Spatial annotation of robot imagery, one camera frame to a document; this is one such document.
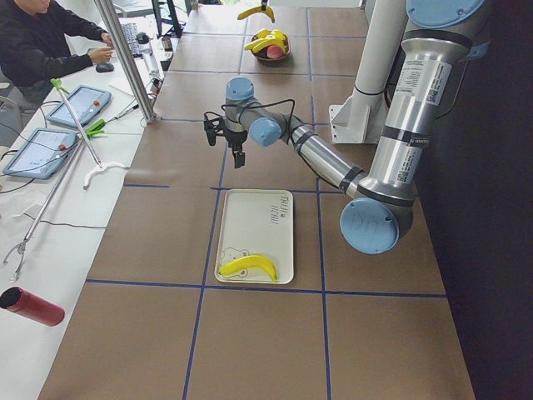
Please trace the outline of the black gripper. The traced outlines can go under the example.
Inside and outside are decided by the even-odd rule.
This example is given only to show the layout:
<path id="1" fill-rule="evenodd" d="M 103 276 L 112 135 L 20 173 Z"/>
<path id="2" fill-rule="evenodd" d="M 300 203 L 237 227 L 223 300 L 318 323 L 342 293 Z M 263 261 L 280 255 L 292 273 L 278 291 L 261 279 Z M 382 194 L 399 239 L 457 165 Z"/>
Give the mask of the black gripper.
<path id="1" fill-rule="evenodd" d="M 234 131 L 229 127 L 225 129 L 225 137 L 228 147 L 232 149 L 234 168 L 242 168 L 246 162 L 246 154 L 242 150 L 243 143 L 247 140 L 247 131 Z"/>

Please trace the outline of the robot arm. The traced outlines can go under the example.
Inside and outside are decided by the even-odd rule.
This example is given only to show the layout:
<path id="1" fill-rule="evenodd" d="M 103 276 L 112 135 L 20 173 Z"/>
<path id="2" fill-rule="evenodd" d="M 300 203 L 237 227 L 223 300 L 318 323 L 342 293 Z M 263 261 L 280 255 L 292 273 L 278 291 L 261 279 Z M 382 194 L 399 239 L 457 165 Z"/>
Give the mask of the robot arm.
<path id="1" fill-rule="evenodd" d="M 248 138 L 291 145 L 350 197 L 340 218 L 345 240 L 361 253 L 387 252 L 411 227 L 412 181 L 452 68 L 486 50 L 491 9 L 489 1 L 377 1 L 352 95 L 329 111 L 332 142 L 294 114 L 270 111 L 244 77 L 228 82 L 208 139 L 223 136 L 237 167 Z"/>

